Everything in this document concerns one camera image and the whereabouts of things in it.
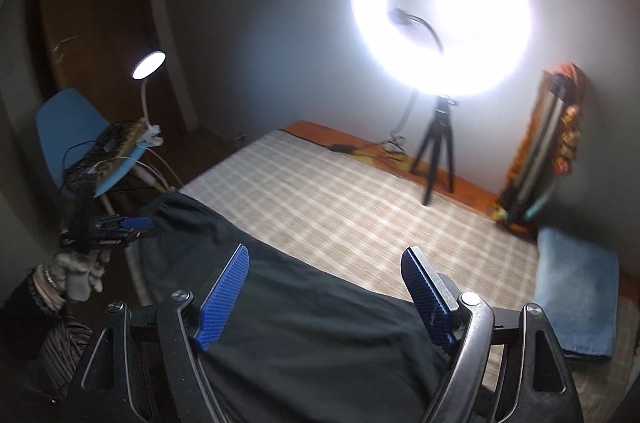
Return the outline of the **left forearm dark sleeve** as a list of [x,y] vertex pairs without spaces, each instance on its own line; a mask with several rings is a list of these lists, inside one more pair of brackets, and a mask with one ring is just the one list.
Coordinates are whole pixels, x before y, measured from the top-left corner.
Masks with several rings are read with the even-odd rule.
[[1,308],[1,368],[44,371],[39,348],[64,313],[64,301],[46,284],[42,265],[32,270]]

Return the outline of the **left hand white glove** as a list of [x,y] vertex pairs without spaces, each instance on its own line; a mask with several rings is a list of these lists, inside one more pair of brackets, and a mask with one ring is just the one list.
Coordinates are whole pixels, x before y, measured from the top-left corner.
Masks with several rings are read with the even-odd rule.
[[44,280],[62,299],[87,302],[93,293],[103,292],[103,276],[111,254],[110,249],[90,250],[88,254],[58,250],[42,265]]

